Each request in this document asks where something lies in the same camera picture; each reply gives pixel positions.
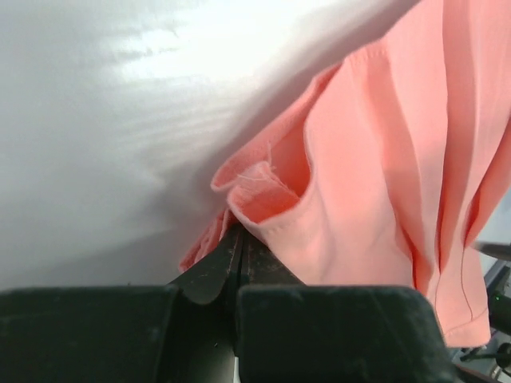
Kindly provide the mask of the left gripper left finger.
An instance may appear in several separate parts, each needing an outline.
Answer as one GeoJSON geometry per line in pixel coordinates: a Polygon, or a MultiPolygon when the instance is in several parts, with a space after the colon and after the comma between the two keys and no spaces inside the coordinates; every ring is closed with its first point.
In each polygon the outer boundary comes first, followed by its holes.
{"type": "Polygon", "coordinates": [[[167,285],[1,294],[4,382],[231,382],[244,232],[167,285]]]}

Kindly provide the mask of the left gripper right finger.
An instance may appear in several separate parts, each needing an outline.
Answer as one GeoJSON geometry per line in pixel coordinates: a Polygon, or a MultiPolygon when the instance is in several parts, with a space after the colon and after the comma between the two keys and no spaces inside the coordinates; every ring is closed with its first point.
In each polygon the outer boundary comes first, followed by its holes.
{"type": "Polygon", "coordinates": [[[404,286],[305,286],[239,232],[242,382],[453,382],[429,302],[404,286]]]}

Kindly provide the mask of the pink pleated skirt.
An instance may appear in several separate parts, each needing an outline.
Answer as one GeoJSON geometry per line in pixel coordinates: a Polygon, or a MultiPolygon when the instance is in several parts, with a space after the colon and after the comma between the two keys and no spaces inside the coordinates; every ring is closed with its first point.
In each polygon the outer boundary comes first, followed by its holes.
{"type": "Polygon", "coordinates": [[[490,338],[473,242],[510,185],[510,4],[422,1],[318,74],[216,172],[226,208],[310,285],[402,285],[449,347],[490,338]]]}

